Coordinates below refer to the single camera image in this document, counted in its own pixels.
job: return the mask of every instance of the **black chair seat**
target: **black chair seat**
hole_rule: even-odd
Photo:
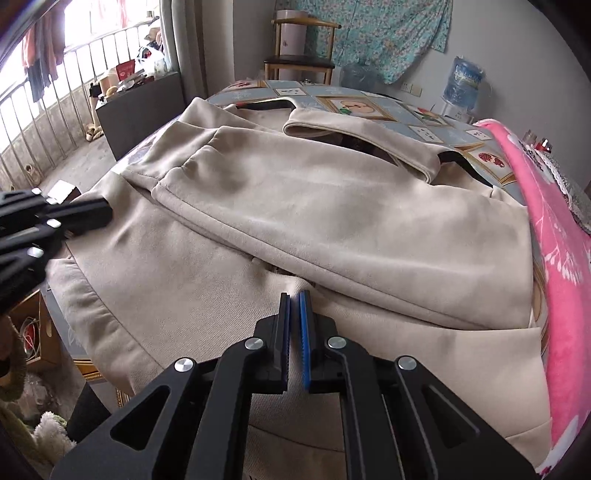
[[[301,65],[303,67],[318,67],[322,69],[334,69],[335,64],[329,59],[312,57],[308,55],[274,55],[265,59],[265,63],[279,65]]]

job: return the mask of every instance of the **plastic bag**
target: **plastic bag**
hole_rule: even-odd
[[[154,75],[154,78],[158,79],[168,72],[164,53],[147,46],[142,47],[141,51],[142,53],[138,61],[147,76]]]
[[[365,65],[363,60],[345,65],[340,72],[340,84],[346,88],[370,92],[379,81],[379,73],[373,67]]]
[[[23,418],[29,420],[39,417],[46,410],[45,405],[49,400],[49,393],[45,385],[43,385],[41,377],[27,373],[24,391],[21,398],[16,401]]]

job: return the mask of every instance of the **gray curtain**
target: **gray curtain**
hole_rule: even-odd
[[[160,0],[160,15],[164,54],[181,74],[185,101],[207,98],[202,0]]]

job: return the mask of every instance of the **metal screw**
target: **metal screw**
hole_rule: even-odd
[[[174,363],[174,369],[177,372],[188,372],[193,368],[193,360],[190,358],[179,358]]]
[[[244,346],[249,350],[258,350],[259,348],[262,348],[264,345],[265,342],[263,342],[260,338],[257,337],[249,338],[246,342],[244,342]]]
[[[48,221],[46,221],[46,224],[52,228],[61,227],[61,222],[59,220],[56,220],[55,218],[50,218]]]
[[[330,337],[328,341],[329,347],[339,350],[347,345],[347,340],[343,337]]]
[[[44,251],[37,247],[31,247],[29,250],[27,250],[27,255],[34,258],[41,258],[43,253]]]
[[[417,361],[411,356],[402,356],[398,360],[398,366],[403,370],[414,370],[417,367]]]

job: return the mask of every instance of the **balcony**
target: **balcony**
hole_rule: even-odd
[[[62,178],[84,191],[115,163],[104,137],[86,141],[92,123],[88,88],[110,68],[136,57],[147,44],[149,23],[66,48],[58,79],[36,103],[25,78],[0,93],[1,190],[43,188]],[[3,70],[0,76],[11,73]]]

